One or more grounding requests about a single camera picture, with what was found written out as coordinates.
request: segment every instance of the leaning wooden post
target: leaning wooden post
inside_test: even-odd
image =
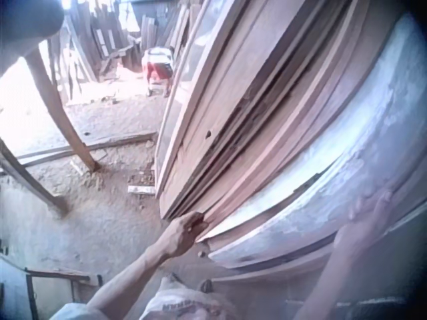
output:
[[[18,183],[26,187],[32,194],[46,203],[49,208],[58,214],[67,212],[65,202],[60,197],[55,197],[46,190],[29,172],[19,163],[6,144],[0,139],[0,165],[3,170],[10,174]]]
[[[39,48],[37,47],[34,51],[28,54],[25,57],[25,60],[27,60],[28,68],[34,78],[35,85],[39,90],[40,96],[56,126],[62,132],[71,148],[73,148],[75,153],[87,165],[89,170],[97,170],[99,168],[99,164],[93,160],[89,149],[79,138],[79,135],[75,131],[64,111],[58,90],[52,85],[52,82],[47,75]]]

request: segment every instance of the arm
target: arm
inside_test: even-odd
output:
[[[355,210],[350,213],[351,222],[338,231],[334,251],[318,283],[294,320],[327,319],[336,305],[352,265],[385,232],[391,196],[391,192],[386,191],[371,213],[363,213],[363,204],[359,200]]]
[[[187,252],[206,227],[201,213],[188,213],[173,220],[159,240],[104,285],[87,306],[100,310],[110,319],[123,319],[157,268],[166,260]]]

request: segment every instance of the finger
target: finger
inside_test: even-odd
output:
[[[359,197],[356,200],[356,204],[350,209],[350,213],[348,215],[351,221],[357,220],[359,216],[362,214],[364,202],[365,202],[365,199],[362,197]]]
[[[196,238],[200,233],[206,230],[206,228],[209,226],[209,223],[202,222],[198,225],[195,225],[193,229],[191,229],[191,235]]]
[[[181,217],[181,222],[185,228],[192,227],[195,223],[203,220],[203,213],[192,211]]]
[[[392,200],[393,193],[390,190],[386,190],[378,199],[372,218],[378,221],[379,219],[387,219],[390,213],[390,203]]]

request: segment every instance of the person in red shorts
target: person in red shorts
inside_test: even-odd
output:
[[[152,77],[158,80],[166,80],[166,90],[163,96],[169,97],[173,77],[173,53],[173,47],[154,47],[145,50],[141,64],[144,79],[147,81],[146,95],[148,97],[153,94],[153,90],[150,87]]]

